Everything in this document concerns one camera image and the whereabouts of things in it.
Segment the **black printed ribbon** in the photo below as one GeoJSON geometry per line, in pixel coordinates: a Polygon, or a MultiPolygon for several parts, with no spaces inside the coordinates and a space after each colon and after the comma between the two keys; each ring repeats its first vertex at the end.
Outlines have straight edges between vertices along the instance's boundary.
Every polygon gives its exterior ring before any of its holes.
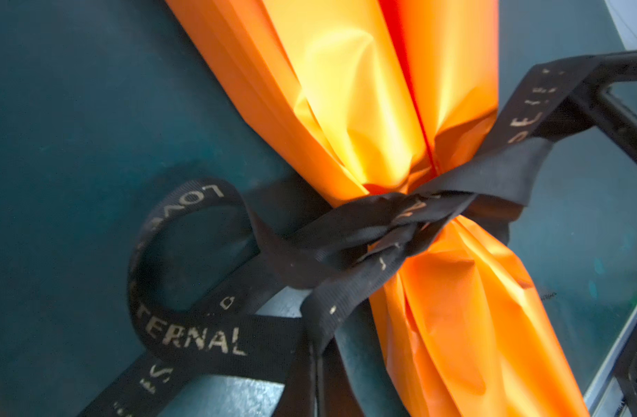
{"type": "Polygon", "coordinates": [[[468,163],[405,196],[348,203],[277,236],[248,214],[260,253],[191,309],[172,310],[148,293],[144,254],[173,220],[211,206],[244,206],[238,191],[208,178],[182,184],[146,220],[127,271],[134,330],[147,348],[84,410],[87,416],[155,416],[200,374],[287,381],[301,341],[316,363],[344,320],[435,241],[458,215],[500,239],[518,219],[555,142],[537,128],[568,95],[572,64],[533,67],[468,163]]]}

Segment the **green table mat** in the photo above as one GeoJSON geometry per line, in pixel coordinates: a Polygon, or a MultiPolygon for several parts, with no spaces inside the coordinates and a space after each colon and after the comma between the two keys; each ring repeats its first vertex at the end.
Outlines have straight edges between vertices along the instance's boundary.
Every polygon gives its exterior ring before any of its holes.
{"type": "MultiPolygon", "coordinates": [[[[329,209],[162,1],[0,1],[0,416],[78,415],[142,355],[129,254],[201,177],[279,233],[329,209]]],[[[637,166],[599,130],[561,141],[511,248],[587,389],[637,305],[637,166]]]]}

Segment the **orange wrapping paper sheet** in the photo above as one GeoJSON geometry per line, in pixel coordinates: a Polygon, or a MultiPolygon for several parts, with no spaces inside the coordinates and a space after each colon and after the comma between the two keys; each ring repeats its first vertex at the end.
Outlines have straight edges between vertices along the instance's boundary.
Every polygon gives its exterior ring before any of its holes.
{"type": "MultiPolygon", "coordinates": [[[[240,115],[330,204],[467,163],[497,113],[495,1],[172,1],[240,115]]],[[[413,416],[585,416],[527,270],[459,216],[370,299],[413,416]]]]}

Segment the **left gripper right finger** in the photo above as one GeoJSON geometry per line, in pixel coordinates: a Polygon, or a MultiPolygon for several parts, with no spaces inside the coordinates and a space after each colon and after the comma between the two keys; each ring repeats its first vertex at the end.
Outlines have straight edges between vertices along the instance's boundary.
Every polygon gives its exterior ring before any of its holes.
{"type": "Polygon", "coordinates": [[[330,341],[317,360],[317,401],[320,417],[364,417],[351,389],[337,342],[330,341]]]}

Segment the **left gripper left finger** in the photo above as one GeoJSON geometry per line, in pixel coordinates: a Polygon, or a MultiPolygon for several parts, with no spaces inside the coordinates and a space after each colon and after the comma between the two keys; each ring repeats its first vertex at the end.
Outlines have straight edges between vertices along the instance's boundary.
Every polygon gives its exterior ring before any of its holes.
{"type": "Polygon", "coordinates": [[[301,341],[273,417],[312,417],[315,406],[316,363],[310,342],[301,341]]]}

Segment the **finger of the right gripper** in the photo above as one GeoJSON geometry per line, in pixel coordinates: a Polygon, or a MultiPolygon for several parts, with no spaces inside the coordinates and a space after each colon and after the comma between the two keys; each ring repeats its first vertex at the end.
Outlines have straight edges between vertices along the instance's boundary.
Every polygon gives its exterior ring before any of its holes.
{"type": "Polygon", "coordinates": [[[613,91],[615,84],[637,83],[637,50],[565,58],[572,64],[568,95],[537,134],[552,142],[596,127],[637,165],[637,112],[613,91]]]}

